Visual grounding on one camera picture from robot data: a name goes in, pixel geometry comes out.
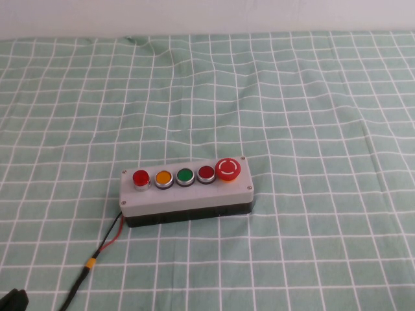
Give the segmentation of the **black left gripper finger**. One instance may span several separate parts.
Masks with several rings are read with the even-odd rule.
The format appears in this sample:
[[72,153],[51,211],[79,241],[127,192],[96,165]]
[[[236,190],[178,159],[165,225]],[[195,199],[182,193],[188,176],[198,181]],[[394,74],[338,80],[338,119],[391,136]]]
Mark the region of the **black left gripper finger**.
[[25,290],[16,290],[14,294],[14,310],[26,311],[29,304],[29,298]]
[[16,290],[12,289],[0,300],[0,311],[11,311],[14,310],[14,303],[12,302]]

